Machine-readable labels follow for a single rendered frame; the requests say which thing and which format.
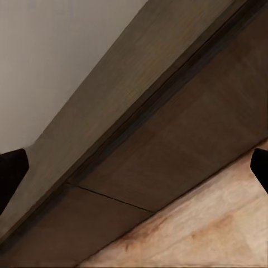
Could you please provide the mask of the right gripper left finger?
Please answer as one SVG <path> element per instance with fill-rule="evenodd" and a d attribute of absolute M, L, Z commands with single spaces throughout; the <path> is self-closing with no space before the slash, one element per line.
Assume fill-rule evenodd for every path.
<path fill-rule="evenodd" d="M 25 149 L 0 155 L 0 215 L 29 170 Z"/>

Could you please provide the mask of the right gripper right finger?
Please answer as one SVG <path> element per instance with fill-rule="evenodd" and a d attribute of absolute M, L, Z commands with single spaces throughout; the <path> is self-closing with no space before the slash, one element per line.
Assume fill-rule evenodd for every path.
<path fill-rule="evenodd" d="M 268 151 L 255 149 L 250 168 L 268 193 Z"/>

